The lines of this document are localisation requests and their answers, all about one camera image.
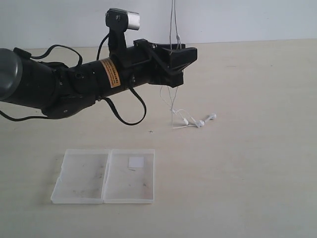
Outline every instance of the small camera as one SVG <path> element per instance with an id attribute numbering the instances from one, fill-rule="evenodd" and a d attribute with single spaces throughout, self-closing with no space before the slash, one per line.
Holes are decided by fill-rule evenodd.
<path id="1" fill-rule="evenodd" d="M 140 15 L 136 12 L 110 8 L 106 13 L 106 25 L 111 30 L 125 32 L 127 29 L 139 30 Z"/>

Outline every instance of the robotic arm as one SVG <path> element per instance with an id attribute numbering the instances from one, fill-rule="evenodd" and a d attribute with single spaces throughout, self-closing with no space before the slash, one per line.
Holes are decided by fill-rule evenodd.
<path id="1" fill-rule="evenodd" d="M 109 27 L 109 58 L 82 64 L 79 53 L 61 45 L 51 46 L 39 57 L 19 48 L 13 51 L 0 49 L 0 101 L 41 109 L 45 117 L 32 118 L 61 119 L 70 117 L 96 101 L 105 100 L 115 116 L 127 125 L 142 121 L 146 106 L 134 87 L 149 83 L 177 87 L 183 84 L 182 70 L 197 59 L 196 48 L 180 49 L 176 44 L 160 45 L 145 39 L 135 40 L 134 46 L 126 47 L 124 32 L 138 30 L 140 18 L 137 13 L 110 8 L 106 13 Z M 54 47 L 65 47 L 79 56 L 75 67 L 67 67 L 62 62 L 38 62 L 46 57 Z M 143 118 L 136 123 L 125 122 L 108 96 L 129 89 L 145 109 Z"/>

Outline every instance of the sticker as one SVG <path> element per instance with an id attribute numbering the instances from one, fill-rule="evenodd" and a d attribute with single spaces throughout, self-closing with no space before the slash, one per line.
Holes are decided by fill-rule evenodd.
<path id="1" fill-rule="evenodd" d="M 103 64 L 109 79 L 111 88 L 121 85 L 120 78 L 114 63 L 110 58 L 102 59 L 100 62 Z"/>
<path id="2" fill-rule="evenodd" d="M 129 157 L 129 168 L 143 168 L 144 157 Z"/>

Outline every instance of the plastic box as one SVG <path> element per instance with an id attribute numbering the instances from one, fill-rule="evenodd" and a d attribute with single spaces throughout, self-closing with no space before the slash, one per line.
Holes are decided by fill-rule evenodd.
<path id="1" fill-rule="evenodd" d="M 56 204 L 153 203 L 154 150 L 66 150 Z"/>

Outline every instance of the white wall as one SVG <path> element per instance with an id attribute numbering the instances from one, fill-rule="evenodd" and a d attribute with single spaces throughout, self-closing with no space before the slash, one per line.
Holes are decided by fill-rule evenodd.
<path id="1" fill-rule="evenodd" d="M 171 0 L 2 0 L 0 47 L 97 46 L 110 7 L 137 11 L 139 38 L 167 43 Z M 182 42 L 317 38 L 317 0 L 178 0 Z"/>

